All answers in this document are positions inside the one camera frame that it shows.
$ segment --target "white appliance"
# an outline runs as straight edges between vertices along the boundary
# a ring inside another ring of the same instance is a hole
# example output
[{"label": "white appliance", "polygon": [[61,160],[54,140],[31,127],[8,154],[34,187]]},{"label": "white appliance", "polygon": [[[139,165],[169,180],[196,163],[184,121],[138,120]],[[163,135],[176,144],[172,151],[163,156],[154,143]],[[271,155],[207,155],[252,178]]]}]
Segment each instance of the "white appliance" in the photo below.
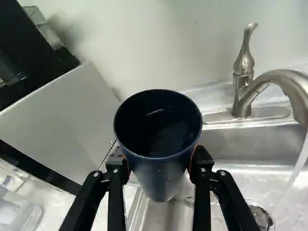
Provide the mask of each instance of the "white appliance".
[{"label": "white appliance", "polygon": [[119,101],[92,63],[83,64],[0,112],[0,139],[82,184],[115,137]]}]

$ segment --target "white wall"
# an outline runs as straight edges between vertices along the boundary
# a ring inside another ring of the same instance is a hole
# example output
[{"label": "white wall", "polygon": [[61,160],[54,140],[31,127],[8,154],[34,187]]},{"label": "white wall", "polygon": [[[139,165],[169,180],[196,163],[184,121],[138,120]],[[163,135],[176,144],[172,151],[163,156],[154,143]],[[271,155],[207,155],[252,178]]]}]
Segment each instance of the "white wall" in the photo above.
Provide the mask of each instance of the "white wall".
[{"label": "white wall", "polygon": [[124,99],[150,88],[232,78],[243,28],[256,74],[308,60],[305,0],[19,0],[37,5],[65,45]]}]

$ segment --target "sink basin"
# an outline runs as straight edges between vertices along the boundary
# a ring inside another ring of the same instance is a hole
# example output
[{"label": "sink basin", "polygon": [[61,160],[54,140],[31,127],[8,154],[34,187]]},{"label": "sink basin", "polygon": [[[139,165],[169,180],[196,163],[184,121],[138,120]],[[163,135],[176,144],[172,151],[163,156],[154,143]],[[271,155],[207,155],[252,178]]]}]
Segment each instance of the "sink basin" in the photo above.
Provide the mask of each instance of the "sink basin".
[{"label": "sink basin", "polygon": [[[264,208],[277,231],[300,231],[308,230],[308,168],[304,167],[279,209],[272,212],[285,191],[305,135],[306,130],[292,120],[204,125],[199,144],[214,158],[213,171],[229,171],[247,203]],[[129,230],[192,230],[193,198],[194,185],[185,173],[177,195],[167,203],[148,199],[146,209],[136,215],[139,222]],[[213,194],[211,212],[212,230],[227,231]]]}]

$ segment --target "dark blue cup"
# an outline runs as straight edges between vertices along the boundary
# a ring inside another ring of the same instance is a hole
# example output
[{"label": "dark blue cup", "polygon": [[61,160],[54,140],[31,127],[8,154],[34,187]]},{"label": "dark blue cup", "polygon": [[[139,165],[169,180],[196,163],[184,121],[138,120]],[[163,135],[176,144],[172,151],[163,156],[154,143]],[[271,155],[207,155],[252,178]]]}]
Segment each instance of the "dark blue cup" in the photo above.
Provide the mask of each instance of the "dark blue cup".
[{"label": "dark blue cup", "polygon": [[202,115],[187,96],[146,90],[126,99],[114,119],[114,132],[145,194],[170,200],[189,165],[202,130]]}]

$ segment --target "water stream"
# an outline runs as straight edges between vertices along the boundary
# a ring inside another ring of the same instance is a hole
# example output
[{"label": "water stream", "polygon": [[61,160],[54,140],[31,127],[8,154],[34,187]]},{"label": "water stream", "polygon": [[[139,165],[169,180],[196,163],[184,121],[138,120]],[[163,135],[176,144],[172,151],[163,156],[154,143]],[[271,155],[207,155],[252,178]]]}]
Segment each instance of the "water stream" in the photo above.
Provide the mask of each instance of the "water stream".
[{"label": "water stream", "polygon": [[298,160],[295,164],[295,167],[293,169],[293,173],[291,174],[287,186],[284,190],[284,193],[282,195],[282,197],[280,198],[280,200],[278,201],[278,203],[276,204],[276,206],[273,209],[273,216],[275,214],[275,211],[277,210],[277,208],[285,201],[286,197],[288,196],[289,192],[291,191],[291,189],[293,188],[293,184],[296,180],[296,178],[298,177],[299,173],[301,172],[303,166],[305,165],[305,162],[308,158],[308,132],[306,134],[305,137],[305,141],[302,147],[302,150],[299,154]]}]

